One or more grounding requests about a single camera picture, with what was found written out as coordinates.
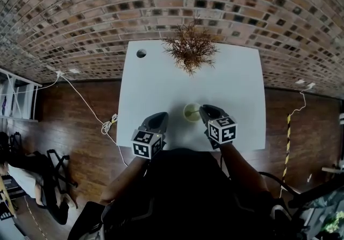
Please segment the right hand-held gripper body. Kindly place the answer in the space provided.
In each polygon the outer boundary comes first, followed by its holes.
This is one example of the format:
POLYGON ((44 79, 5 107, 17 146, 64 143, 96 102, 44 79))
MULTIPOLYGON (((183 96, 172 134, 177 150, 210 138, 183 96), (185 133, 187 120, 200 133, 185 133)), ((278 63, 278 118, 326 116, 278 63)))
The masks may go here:
POLYGON ((205 135, 213 150, 222 144, 232 143, 237 138, 237 123, 230 116, 208 120, 205 125, 205 135))

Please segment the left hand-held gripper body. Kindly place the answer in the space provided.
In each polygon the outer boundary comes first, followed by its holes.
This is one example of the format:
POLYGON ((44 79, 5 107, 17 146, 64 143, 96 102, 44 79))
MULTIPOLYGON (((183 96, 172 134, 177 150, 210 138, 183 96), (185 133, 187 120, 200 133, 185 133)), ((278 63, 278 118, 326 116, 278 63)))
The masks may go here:
POLYGON ((166 145, 165 133, 167 124, 154 125, 142 123, 138 129, 134 130, 131 138, 132 153, 134 156, 152 159, 166 145))

